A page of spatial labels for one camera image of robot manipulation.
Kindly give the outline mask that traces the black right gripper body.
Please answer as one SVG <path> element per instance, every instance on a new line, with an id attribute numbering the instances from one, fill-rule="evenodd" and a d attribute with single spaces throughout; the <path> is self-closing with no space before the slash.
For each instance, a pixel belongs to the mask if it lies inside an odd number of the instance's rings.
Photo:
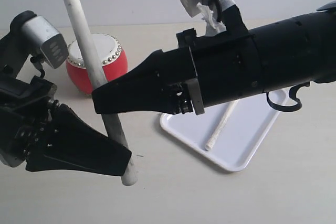
<path id="1" fill-rule="evenodd" d="M 168 82 L 160 89 L 157 111 L 195 111 L 191 89 L 182 79 L 190 68 L 182 62 L 185 55 L 193 59 L 203 107 L 261 94 L 263 67 L 256 32 L 257 29 L 225 31 L 213 37 L 197 37 L 194 29 L 178 33 L 178 48 L 160 57 L 160 77 Z"/>

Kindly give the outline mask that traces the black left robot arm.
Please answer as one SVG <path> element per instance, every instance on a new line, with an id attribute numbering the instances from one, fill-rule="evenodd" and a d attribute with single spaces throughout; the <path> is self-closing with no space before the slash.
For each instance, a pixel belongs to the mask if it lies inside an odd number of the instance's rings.
<path id="1" fill-rule="evenodd" d="M 77 170 L 121 177 L 131 151 L 86 124 L 54 98 L 43 62 L 60 67 L 69 55 L 63 35 L 27 10 L 1 39 L 1 162 L 29 172 Z"/>

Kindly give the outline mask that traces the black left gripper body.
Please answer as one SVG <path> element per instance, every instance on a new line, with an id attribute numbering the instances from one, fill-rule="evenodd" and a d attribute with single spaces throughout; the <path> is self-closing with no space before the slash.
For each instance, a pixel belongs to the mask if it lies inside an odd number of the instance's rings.
<path id="1" fill-rule="evenodd" d="M 44 130 L 57 86 L 34 76 L 30 83 L 1 76 L 1 162 L 17 167 Z"/>

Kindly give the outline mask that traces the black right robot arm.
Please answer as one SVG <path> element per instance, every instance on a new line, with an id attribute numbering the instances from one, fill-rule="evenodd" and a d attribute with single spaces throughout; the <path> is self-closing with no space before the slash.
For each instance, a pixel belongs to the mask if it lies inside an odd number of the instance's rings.
<path id="1" fill-rule="evenodd" d="M 226 31 L 178 33 L 178 48 L 157 50 L 127 74 L 95 89 L 98 114 L 205 108 L 311 82 L 335 81 L 335 12 L 325 10 L 247 29 L 239 10 L 223 12 Z"/>

